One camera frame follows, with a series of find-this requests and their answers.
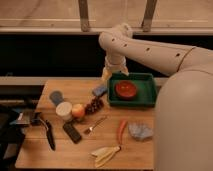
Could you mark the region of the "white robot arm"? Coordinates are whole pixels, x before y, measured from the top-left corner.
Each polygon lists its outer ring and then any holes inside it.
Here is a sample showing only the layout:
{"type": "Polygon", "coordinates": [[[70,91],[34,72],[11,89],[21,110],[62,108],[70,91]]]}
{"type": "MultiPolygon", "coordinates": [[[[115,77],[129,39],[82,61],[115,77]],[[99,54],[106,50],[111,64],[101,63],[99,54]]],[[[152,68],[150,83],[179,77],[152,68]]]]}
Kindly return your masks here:
{"type": "Polygon", "coordinates": [[[154,171],[213,171],[213,50],[137,40],[122,23],[103,31],[102,79],[134,60],[168,77],[157,97],[154,171]]]}

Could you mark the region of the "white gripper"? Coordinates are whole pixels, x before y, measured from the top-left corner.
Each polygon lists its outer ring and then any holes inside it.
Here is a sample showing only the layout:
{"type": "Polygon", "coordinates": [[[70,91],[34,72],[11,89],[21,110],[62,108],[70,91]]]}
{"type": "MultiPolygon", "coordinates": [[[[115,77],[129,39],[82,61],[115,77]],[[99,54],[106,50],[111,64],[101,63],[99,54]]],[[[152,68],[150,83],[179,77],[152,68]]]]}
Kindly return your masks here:
{"type": "Polygon", "coordinates": [[[126,76],[129,75],[126,59],[123,56],[105,57],[105,67],[103,68],[101,80],[107,82],[114,72],[122,72],[126,76]]]}

